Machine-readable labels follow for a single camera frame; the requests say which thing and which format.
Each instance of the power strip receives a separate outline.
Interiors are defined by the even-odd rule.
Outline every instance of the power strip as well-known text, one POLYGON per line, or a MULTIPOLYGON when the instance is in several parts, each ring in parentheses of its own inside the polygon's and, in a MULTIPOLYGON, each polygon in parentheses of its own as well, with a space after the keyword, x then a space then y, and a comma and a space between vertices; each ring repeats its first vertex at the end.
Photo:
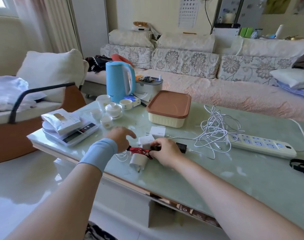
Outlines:
POLYGON ((248 136, 244 134, 228 135, 232 147, 248 151, 263 153, 275 157, 294 159, 297 157, 296 151, 291 145, 281 141, 248 136))

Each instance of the glass tabletop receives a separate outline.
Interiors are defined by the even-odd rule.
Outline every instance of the glass tabletop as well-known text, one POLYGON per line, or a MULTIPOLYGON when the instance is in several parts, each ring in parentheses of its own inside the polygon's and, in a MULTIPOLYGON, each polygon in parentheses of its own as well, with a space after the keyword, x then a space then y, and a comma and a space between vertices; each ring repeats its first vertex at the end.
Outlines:
MULTIPOLYGON (((99 124, 91 115, 90 110, 98 108, 92 102, 77 110, 87 120, 99 124)), ((244 134, 287 142, 296 150, 304 150, 304 138, 293 121, 234 109, 218 107, 221 113, 239 120, 244 134)), ((189 116, 184 126, 178 129, 166 127, 166 135, 170 137, 195 138, 201 134, 200 123, 207 120, 209 114, 203 104, 192 102, 189 116)), ((125 126, 133 130, 138 137, 146 136, 151 126, 158 126, 148 119, 148 112, 143 106, 137 106, 123 112, 123 116, 114 120, 114 125, 125 126)), ((48 138, 42 129, 30 134, 28 138, 47 148, 66 156, 80 160, 95 141, 100 140, 107 131, 100 129, 74 147, 66 147, 48 138)), ((138 139, 128 138, 131 146, 137 146, 138 139)), ((189 149, 202 154, 187 152, 186 157, 192 159, 227 182, 233 184, 304 229, 304 174, 293 170, 289 160, 232 148, 229 153, 215 153, 208 148, 194 147, 194 141, 178 140, 189 149)), ((298 153, 304 159, 304 153, 298 153)), ((185 206, 213 216, 208 206, 197 192, 176 171, 163 167, 157 160, 151 160, 140 173, 129 166, 130 158, 120 162, 114 156, 108 163, 105 172, 145 188, 151 192, 172 199, 185 206)))

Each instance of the floral sofa cushion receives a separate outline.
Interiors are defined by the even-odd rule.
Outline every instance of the floral sofa cushion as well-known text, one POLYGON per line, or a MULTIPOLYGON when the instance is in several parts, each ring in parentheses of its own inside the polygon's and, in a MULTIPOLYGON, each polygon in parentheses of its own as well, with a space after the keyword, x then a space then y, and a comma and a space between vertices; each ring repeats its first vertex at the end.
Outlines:
POLYGON ((153 50, 154 49, 147 47, 106 44, 101 48, 101 55, 111 57, 113 54, 119 54, 132 62, 136 68, 151 69, 151 56, 153 50))
POLYGON ((156 48, 152 69, 183 75, 216 78, 220 56, 212 53, 156 48))
POLYGON ((297 58, 224 55, 222 56, 218 79, 235 82, 249 81, 277 86, 270 71, 292 67, 297 58))

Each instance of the blue wristband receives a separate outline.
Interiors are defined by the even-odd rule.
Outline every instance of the blue wristband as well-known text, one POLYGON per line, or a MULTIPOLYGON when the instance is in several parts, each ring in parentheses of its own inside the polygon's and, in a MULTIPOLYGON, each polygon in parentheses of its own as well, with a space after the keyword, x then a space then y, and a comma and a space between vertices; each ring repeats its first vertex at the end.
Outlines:
POLYGON ((117 144, 112 139, 102 139, 93 143, 90 146, 88 152, 82 158, 82 160, 78 163, 88 163, 93 166, 96 166, 102 173, 113 157, 114 154, 117 153, 117 144))

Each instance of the hand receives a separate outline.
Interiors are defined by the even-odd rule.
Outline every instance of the hand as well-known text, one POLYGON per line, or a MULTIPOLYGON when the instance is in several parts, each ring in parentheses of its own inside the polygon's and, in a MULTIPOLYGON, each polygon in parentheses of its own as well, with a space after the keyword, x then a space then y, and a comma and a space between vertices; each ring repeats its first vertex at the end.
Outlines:
POLYGON ((126 129, 125 127, 117 126, 106 135, 106 138, 116 142, 118 153, 120 153, 124 152, 130 146, 129 141, 126 140, 126 136, 136 139, 136 134, 133 131, 126 129))
POLYGON ((151 146, 156 145, 161 145, 161 151, 151 151, 150 155, 155 157, 163 166, 174 168, 178 162, 186 160, 174 141, 167 138, 158 138, 151 142, 151 146))

